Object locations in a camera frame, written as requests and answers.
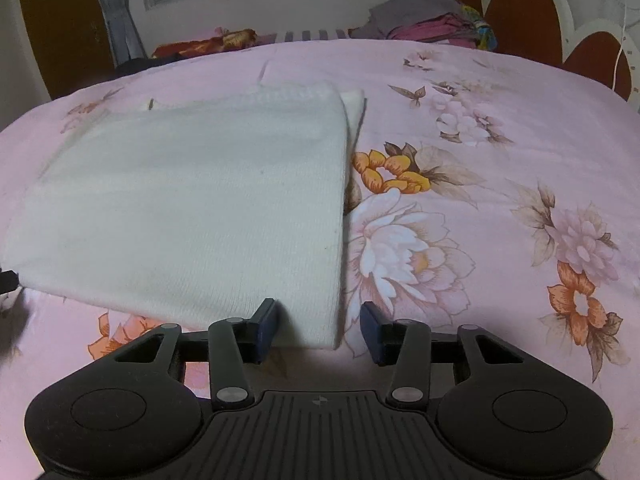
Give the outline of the white knit sweater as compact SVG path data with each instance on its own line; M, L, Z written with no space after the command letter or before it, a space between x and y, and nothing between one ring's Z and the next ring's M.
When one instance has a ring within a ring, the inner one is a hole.
M320 82L102 116L27 189L1 260L40 292L190 328L272 298L279 344L331 348L363 109Z

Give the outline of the pile of folded clothes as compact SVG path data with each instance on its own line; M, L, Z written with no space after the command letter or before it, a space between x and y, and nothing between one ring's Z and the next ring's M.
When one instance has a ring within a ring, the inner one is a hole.
M388 0L369 10L352 39L416 41L495 51L498 41L482 14L459 0Z

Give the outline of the pink floral bed sheet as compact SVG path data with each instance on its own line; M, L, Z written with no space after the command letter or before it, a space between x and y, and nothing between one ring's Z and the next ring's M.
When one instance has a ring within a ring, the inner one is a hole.
M367 110L347 193L346 304L438 332L477 324L583 382L614 416L601 474L639 474L639 117L514 56L313 41L184 61L41 105L1 135L1 215L107 112L329 81Z

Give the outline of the black bag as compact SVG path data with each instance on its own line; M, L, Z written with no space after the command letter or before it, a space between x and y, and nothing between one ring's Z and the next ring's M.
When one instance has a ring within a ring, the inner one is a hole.
M162 58L133 58L115 68L114 78L130 76L164 64Z

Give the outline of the brown wooden wardrobe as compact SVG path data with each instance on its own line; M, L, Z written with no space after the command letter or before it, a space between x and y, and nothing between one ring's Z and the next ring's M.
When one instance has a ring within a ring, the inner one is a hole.
M110 78L114 61L98 0L20 0L26 32L52 99Z

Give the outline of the striped grey white mattress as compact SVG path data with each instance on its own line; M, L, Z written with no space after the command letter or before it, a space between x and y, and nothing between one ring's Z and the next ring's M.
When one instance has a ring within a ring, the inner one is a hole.
M270 34L258 36L256 44L258 44L258 46L264 46L265 44L283 44L284 42L324 41L349 38L348 30L341 28L287 30L286 32L270 32Z

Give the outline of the grey left curtain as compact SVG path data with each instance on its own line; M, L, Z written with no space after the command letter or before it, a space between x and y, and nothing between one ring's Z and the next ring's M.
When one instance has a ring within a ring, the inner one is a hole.
M129 10L129 0L98 1L115 65L145 58L144 47Z

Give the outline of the red white scalloped headboard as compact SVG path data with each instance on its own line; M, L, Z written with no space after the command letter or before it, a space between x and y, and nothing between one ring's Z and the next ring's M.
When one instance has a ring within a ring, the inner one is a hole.
M639 45L606 18L577 26L568 0L461 0L492 27L497 51L599 81L639 107Z

